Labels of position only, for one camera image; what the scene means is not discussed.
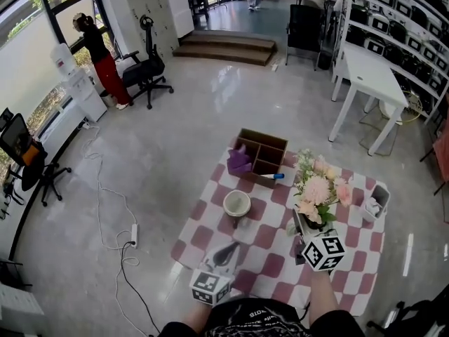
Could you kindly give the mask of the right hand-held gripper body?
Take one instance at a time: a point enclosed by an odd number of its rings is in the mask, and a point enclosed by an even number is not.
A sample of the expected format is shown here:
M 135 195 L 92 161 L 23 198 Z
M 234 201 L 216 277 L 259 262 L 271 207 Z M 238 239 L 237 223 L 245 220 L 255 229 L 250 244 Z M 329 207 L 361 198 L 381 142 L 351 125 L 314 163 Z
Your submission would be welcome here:
M 336 268 L 345 254 L 344 244 L 337 235 L 319 235 L 296 246 L 295 264 L 308 265 L 315 272 L 329 271 Z

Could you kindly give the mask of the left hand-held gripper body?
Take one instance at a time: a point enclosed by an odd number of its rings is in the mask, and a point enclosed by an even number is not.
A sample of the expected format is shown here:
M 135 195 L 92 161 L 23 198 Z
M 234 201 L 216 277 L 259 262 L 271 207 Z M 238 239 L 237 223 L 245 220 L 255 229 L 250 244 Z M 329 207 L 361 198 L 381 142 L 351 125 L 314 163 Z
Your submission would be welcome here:
M 233 275 L 201 263 L 193 271 L 189 287 L 194 300 L 216 306 L 229 300 L 233 282 Z

